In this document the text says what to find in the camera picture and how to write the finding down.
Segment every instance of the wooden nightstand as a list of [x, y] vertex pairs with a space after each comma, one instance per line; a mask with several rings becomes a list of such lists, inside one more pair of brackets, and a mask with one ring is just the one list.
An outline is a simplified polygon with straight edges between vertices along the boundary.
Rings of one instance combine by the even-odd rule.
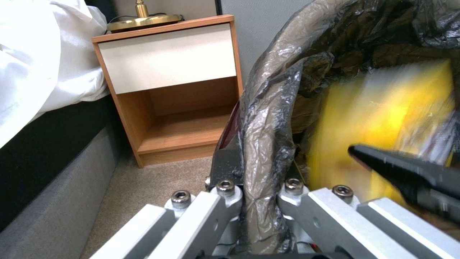
[[139, 167], [213, 154], [243, 91], [232, 15], [92, 41]]

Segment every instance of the black plastic bag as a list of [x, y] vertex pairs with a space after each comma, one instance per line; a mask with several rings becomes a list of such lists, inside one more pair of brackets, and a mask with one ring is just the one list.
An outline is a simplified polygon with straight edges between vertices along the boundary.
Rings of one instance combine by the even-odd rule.
[[[449, 58], [458, 100], [459, 47], [460, 4], [455, 1], [316, 0], [293, 14], [252, 68], [241, 98], [243, 250], [260, 254], [293, 248], [276, 194], [294, 159], [292, 129], [298, 146], [308, 149], [320, 95], [329, 82], [375, 68]], [[302, 103], [293, 113], [296, 98]]]

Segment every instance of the white drawer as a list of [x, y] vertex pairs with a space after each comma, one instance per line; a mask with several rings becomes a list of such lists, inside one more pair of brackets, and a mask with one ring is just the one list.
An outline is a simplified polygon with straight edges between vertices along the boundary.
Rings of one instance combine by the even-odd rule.
[[117, 94], [236, 76], [230, 25], [99, 44]]

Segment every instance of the white duvet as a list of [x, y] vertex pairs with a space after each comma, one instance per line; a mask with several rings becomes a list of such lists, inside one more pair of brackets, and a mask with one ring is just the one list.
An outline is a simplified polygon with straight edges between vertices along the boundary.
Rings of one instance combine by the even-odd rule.
[[0, 148], [40, 114], [108, 94], [91, 43], [106, 25], [84, 0], [0, 0]]

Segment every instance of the beige carpet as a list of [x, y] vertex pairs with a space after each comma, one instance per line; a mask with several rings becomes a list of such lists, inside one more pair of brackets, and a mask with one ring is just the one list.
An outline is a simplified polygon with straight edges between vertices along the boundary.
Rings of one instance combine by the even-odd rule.
[[145, 204], [164, 206], [179, 189], [197, 195], [211, 169], [211, 157], [138, 168], [132, 155], [119, 161], [80, 259], [92, 256]]

